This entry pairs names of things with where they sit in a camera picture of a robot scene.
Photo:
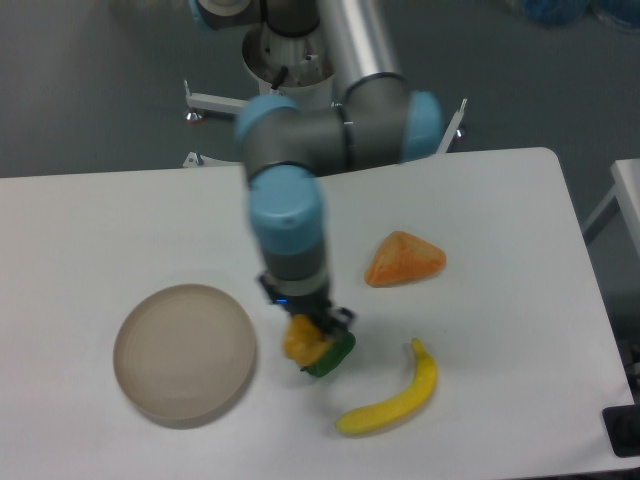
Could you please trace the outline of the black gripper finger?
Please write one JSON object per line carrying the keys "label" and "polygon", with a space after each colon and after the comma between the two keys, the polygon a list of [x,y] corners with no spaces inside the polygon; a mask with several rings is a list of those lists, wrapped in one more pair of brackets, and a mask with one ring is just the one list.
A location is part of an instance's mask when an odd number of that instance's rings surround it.
{"label": "black gripper finger", "polygon": [[321,315],[320,329],[333,340],[341,340],[350,332],[356,313],[346,307],[331,307]]}

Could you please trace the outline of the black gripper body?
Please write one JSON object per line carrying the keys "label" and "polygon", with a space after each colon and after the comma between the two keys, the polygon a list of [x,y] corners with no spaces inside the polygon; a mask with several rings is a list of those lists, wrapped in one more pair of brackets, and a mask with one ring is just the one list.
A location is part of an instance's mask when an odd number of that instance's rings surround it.
{"label": "black gripper body", "polygon": [[329,299],[330,284],[326,274],[318,278],[281,281],[264,272],[258,277],[258,282],[271,304],[279,306],[291,316],[307,316],[318,328],[331,327],[333,304]]}

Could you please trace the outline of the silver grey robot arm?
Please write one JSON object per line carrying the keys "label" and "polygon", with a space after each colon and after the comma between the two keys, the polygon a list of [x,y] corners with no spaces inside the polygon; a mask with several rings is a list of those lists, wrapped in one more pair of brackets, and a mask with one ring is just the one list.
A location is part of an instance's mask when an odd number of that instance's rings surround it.
{"label": "silver grey robot arm", "polygon": [[433,154],[436,97],[404,79],[375,1],[194,1],[210,29],[247,28],[245,64],[268,93],[239,109],[235,142],[270,301],[344,336],[353,313],[330,298],[318,179]]}

